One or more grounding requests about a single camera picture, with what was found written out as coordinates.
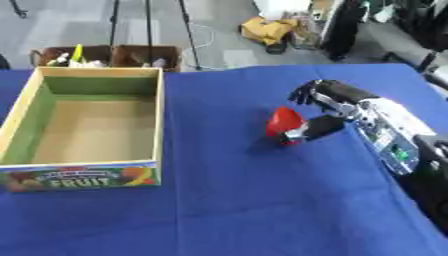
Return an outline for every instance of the table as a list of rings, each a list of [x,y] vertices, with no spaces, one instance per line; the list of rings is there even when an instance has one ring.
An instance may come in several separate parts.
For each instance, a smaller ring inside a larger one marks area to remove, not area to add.
[[[28,75],[0,72],[3,108]],[[446,255],[448,239],[354,130],[284,149],[260,139],[272,109],[318,78],[387,96],[448,131],[447,103],[404,65],[166,74],[163,185],[0,191],[0,254]],[[306,117],[320,114],[293,107]]]

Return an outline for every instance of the fruit illustration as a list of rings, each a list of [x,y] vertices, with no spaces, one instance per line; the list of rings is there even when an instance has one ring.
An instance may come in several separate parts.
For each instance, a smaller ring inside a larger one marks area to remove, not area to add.
[[[33,179],[34,175],[32,172],[12,172],[9,174],[12,179],[22,182],[27,179]]]
[[[132,178],[126,186],[136,186],[141,184],[154,184],[151,179],[152,170],[148,167],[128,167],[123,170],[123,177]]]
[[[12,192],[23,192],[26,190],[25,186],[22,186],[17,180],[12,179],[6,183],[6,187]]]
[[[37,180],[24,180],[22,182],[22,185],[24,187],[30,188],[30,189],[42,189],[43,188],[42,184]]]

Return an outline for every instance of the yellow object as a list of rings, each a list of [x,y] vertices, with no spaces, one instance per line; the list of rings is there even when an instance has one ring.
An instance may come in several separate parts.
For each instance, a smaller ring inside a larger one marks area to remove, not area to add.
[[[151,168],[142,168],[143,173],[138,176],[135,180],[126,183],[126,186],[137,186],[143,184],[146,179],[151,178]]]
[[[241,34],[246,38],[272,45],[279,43],[297,24],[294,19],[268,22],[262,17],[254,17],[241,25]]]
[[[75,50],[73,51],[71,60],[81,62],[82,50],[83,50],[82,44],[77,44]]]

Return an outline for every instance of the printed label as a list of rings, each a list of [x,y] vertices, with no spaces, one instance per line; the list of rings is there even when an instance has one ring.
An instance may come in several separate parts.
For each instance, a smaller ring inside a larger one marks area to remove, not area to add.
[[[6,173],[10,191],[128,187],[159,185],[154,168],[130,166],[119,168],[68,167],[39,171]]]

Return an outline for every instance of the bag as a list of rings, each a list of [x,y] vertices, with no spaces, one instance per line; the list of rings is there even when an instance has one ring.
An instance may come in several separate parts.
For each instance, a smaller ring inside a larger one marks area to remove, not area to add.
[[[0,54],[0,69],[11,69],[9,62]]]

